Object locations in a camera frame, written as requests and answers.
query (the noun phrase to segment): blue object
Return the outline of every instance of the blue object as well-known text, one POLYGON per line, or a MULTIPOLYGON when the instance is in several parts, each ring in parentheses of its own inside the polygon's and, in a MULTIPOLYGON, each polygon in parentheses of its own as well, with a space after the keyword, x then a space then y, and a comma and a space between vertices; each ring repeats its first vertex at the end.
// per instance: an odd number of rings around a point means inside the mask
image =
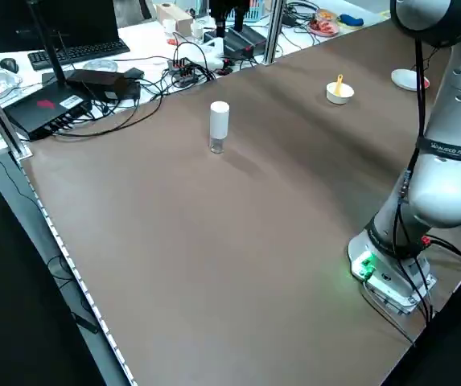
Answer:
MULTIPOLYGON (((265 0, 250 0, 249 11, 245 13, 245 22, 258 22, 265 16, 265 0)), ((236 11, 231 10, 227 20, 231 21, 236 18, 236 11)))
POLYGON ((362 18, 353 18, 349 14, 342 14, 340 16, 340 22, 350 27, 362 27, 364 25, 364 20, 362 18))

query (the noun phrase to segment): led strip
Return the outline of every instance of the led strip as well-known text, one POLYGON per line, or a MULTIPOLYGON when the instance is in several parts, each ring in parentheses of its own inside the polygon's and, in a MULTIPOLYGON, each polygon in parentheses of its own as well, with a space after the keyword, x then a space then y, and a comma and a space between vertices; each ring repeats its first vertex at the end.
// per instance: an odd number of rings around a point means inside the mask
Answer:
POLYGON ((125 362, 125 358, 123 358, 123 355, 121 351, 119 350, 119 347, 117 347, 114 337, 112 336, 109 328, 107 327, 107 323, 105 323, 105 320, 101 316, 101 312, 99 308, 96 306, 96 304, 94 304, 93 296, 89 293, 84 279, 82 279, 82 276, 80 275, 80 272, 76 268, 75 263, 73 262, 72 258, 69 256, 69 252, 66 249, 66 246, 64 242, 62 241, 62 238, 59 236, 59 233, 57 232, 55 225, 53 225, 53 222, 51 221, 51 217, 48 215, 46 209, 44 208, 43 203, 41 202, 39 195, 37 194, 33 185, 31 184, 26 171, 21 167, 21 164, 19 162, 18 164, 19 164, 19 169, 22 171, 23 175, 27 179, 28 185, 30 185, 30 189, 33 191, 37 199, 37 204, 41 212, 43 213, 44 219, 46 220, 47 226, 50 228, 51 234, 55 238, 56 243, 59 245, 60 251, 62 251, 64 258, 67 261, 69 268, 71 269, 71 272, 75 276, 76 282, 78 283, 82 292, 84 293, 84 296, 87 299, 89 306, 93 310, 93 313, 96 316, 97 321, 100 323, 101 329, 103 330, 103 333, 105 334, 105 337, 107 341, 109 342, 110 347, 112 348, 112 351, 117 358, 117 361, 119 362, 119 364, 121 365, 121 368, 126 374, 126 378, 128 379, 128 381, 130 382, 132 386, 138 386, 137 381, 134 379, 134 376, 132 375, 132 372, 130 371, 130 368, 125 362))

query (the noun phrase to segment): small white bottle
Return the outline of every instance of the small white bottle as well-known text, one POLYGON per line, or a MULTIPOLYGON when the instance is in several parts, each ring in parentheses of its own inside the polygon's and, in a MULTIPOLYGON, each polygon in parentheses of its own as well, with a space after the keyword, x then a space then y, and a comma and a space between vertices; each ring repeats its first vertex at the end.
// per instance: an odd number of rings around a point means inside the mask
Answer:
POLYGON ((176 21, 172 18, 165 18, 163 20, 163 27, 166 33, 166 39, 175 39, 173 32, 176 32, 176 21))
POLYGON ((223 101, 211 103, 210 149, 214 154, 223 153, 223 142, 228 134, 230 106, 223 101))
POLYGON ((191 34, 194 39, 194 43, 202 44, 204 42, 204 25, 198 22, 192 22, 191 34))

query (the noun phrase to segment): robotic arm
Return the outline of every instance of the robotic arm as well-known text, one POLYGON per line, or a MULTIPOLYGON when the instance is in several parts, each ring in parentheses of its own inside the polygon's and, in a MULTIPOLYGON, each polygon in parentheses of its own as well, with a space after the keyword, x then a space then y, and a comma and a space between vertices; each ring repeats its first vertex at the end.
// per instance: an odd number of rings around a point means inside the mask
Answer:
POLYGON ((436 282, 422 236, 461 225, 461 0, 392 0, 391 16, 416 40, 453 46, 425 134, 417 140, 415 166, 404 170, 383 207, 348 245, 353 275, 408 314, 436 282))

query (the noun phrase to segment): red object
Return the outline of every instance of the red object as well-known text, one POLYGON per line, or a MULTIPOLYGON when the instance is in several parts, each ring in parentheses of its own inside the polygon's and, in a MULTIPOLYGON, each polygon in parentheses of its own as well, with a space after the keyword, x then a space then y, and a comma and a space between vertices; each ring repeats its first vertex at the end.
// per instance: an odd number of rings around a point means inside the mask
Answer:
POLYGON ((317 36, 332 37, 339 33, 340 28, 333 22, 312 20, 309 30, 317 36))
POLYGON ((422 243, 428 247, 432 243, 432 240, 428 236, 422 236, 422 243))
POLYGON ((37 101, 37 105, 43 109, 55 109, 55 104, 48 99, 37 101))

